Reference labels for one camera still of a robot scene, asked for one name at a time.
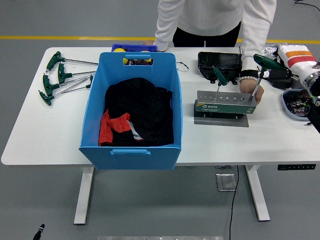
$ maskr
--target table foot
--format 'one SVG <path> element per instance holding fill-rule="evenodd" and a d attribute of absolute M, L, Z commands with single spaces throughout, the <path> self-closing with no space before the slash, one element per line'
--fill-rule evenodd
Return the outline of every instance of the table foot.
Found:
<path fill-rule="evenodd" d="M 90 189 L 94 175 L 94 167 L 81 168 L 83 171 L 80 185 L 78 203 L 76 205 L 74 225 L 85 225 L 87 219 L 88 204 L 90 198 Z"/>
<path fill-rule="evenodd" d="M 260 222 L 270 221 L 264 193 L 260 185 L 257 169 L 260 165 L 246 165 L 246 173 L 250 183 L 256 214 Z"/>

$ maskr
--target white table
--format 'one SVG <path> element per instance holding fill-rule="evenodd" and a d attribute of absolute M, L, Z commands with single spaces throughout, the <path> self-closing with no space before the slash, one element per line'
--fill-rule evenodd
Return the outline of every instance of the white table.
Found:
<path fill-rule="evenodd" d="M 71 166 L 82 169 L 82 180 L 74 218 L 75 225 L 86 222 L 94 166 L 78 150 L 88 90 L 61 94 L 48 106 L 39 96 L 44 92 L 42 77 L 57 51 L 66 59 L 98 62 L 110 47 L 53 47 L 42 58 L 19 116 L 13 127 L 1 161 L 8 166 Z M 269 214 L 257 169 L 260 165 L 316 164 L 320 149 L 309 147 L 319 142 L 313 126 L 289 117 L 281 104 L 282 90 L 263 80 L 265 93 L 253 114 L 247 116 L 249 127 L 194 124 L 193 106 L 197 91 L 216 91 L 217 84 L 203 78 L 198 70 L 198 52 L 238 53 L 238 48 L 169 48 L 177 62 L 188 72 L 179 71 L 183 103 L 182 150 L 177 166 L 245 165 L 259 221 L 269 221 Z M 97 67 L 65 63 L 66 73 L 94 71 Z M 58 64 L 48 73 L 57 83 Z M 229 83 L 222 92 L 239 92 Z"/>

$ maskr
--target white sweater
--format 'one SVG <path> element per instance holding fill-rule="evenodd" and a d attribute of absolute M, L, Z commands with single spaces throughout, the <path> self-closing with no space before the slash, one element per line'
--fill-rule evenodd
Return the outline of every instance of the white sweater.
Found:
<path fill-rule="evenodd" d="M 276 5 L 277 0 L 159 0 L 154 45 L 165 51 L 177 27 L 190 34 L 218 36 L 241 22 L 242 70 L 257 70 L 253 55 L 261 54 L 266 44 Z"/>

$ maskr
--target gray floor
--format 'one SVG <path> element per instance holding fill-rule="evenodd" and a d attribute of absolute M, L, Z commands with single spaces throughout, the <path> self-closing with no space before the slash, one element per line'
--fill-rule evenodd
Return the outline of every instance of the gray floor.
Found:
<path fill-rule="evenodd" d="M 0 36 L 153 37 L 157 2 L 0 0 Z M 306 2 L 320 7 L 317 0 Z M 318 41 L 319 29 L 320 13 L 315 8 L 281 0 L 268 38 Z M 0 154 L 47 48 L 110 47 L 113 43 L 119 41 L 1 39 Z M 318 44 L 307 46 L 320 57 Z M 315 147 L 310 142 L 305 151 Z M 239 170 L 232 239 L 319 239 L 319 166 L 308 171 L 277 171 L 274 165 L 259 168 L 270 222 L 257 221 L 245 169 L 240 166 Z M 41 224 L 45 224 L 43 240 L 170 235 L 228 239 L 232 193 L 218 192 L 215 177 L 224 171 L 237 173 L 235 168 L 222 171 L 214 166 L 96 171 L 87 224 L 75 226 L 80 169 L 10 168 L 0 163 L 0 239 L 32 239 Z"/>

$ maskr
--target yellow ball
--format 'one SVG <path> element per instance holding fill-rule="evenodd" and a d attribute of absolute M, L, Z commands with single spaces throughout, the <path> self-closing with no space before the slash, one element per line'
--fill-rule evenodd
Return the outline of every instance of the yellow ball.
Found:
<path fill-rule="evenodd" d="M 142 53 L 150 53 L 150 51 L 147 51 L 147 50 L 143 50 L 143 51 L 141 51 L 141 52 L 142 52 Z M 150 59 L 145 59 L 145 61 L 151 63 L 151 62 L 152 62 L 152 59 L 151 59 L 151 58 L 150 58 Z"/>
<path fill-rule="evenodd" d="M 120 47 L 113 50 L 113 52 L 118 52 L 118 53 L 125 52 L 125 51 L 126 50 L 124 50 L 123 48 L 120 48 Z M 126 65 L 127 63 L 128 63 L 128 59 L 124 58 L 123 64 Z"/>

